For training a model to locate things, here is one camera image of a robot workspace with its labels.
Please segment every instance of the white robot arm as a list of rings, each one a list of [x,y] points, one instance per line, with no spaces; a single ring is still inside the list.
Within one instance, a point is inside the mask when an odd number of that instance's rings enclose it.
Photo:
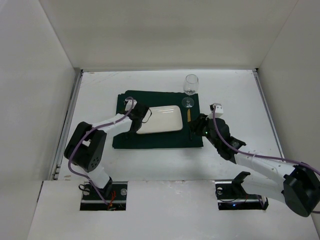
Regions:
[[[86,172],[104,198],[112,188],[112,179],[100,163],[106,139],[121,133],[137,132],[148,111],[147,106],[132,99],[126,103],[123,114],[118,113],[113,118],[95,124],[80,122],[67,144],[64,156]]]
[[[221,104],[214,103],[210,109],[211,114],[200,114],[196,120],[189,123],[191,131],[206,137],[225,160],[265,176],[258,177],[250,172],[241,172],[232,181],[235,198],[238,194],[266,196],[285,203],[300,216],[309,216],[320,201],[320,182],[312,167],[291,160],[297,163],[293,164],[287,162],[288,159],[275,160],[269,156],[263,158],[257,150],[231,136],[228,125],[218,118],[223,114]]]

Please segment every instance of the green cloth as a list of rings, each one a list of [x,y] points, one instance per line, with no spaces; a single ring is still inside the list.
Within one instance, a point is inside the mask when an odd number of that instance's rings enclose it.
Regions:
[[[118,95],[116,113],[125,110],[124,101],[127,97],[133,97],[148,107],[161,107],[176,105],[181,110],[183,128],[180,131],[168,131],[159,133],[136,134],[122,133],[113,138],[112,146],[115,149],[172,149],[172,148],[200,148],[203,147],[201,136],[192,135],[188,126],[188,108],[182,106],[182,99],[187,97],[181,92],[157,92],[128,90]],[[190,109],[191,120],[195,120],[200,114],[198,94],[191,96],[194,106]]]

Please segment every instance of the glass base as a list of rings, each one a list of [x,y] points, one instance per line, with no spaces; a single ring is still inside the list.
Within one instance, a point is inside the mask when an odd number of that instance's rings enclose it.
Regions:
[[[189,109],[192,108],[195,105],[195,101],[191,97],[185,97],[182,99],[182,106]]]

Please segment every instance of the white wall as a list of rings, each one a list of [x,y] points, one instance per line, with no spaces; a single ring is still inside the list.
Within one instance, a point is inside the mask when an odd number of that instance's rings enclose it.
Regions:
[[[297,0],[40,0],[74,67],[260,66]]]
[[[0,235],[26,239],[75,72],[38,0],[0,1]]]
[[[258,71],[285,156],[317,169],[320,169],[319,13],[319,0],[299,0]],[[320,229],[320,216],[316,218]]]

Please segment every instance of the white table surface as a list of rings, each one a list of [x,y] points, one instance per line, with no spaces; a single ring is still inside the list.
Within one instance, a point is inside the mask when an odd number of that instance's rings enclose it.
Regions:
[[[82,181],[45,181],[28,240],[318,240],[312,218],[269,199],[219,211],[212,180],[129,181],[126,211],[79,211]]]
[[[113,117],[118,94],[126,90],[183,92],[188,74],[196,74],[199,78],[201,113],[209,114],[210,104],[221,103],[222,118],[229,125],[232,136],[264,154],[280,156],[251,70],[86,72],[68,141],[78,123],[93,124]],[[203,145],[202,148],[125,150],[113,149],[112,139],[109,139],[101,162],[114,181],[230,179],[248,170],[222,159],[205,138]],[[69,172],[66,159],[62,161],[58,179],[79,179]]]

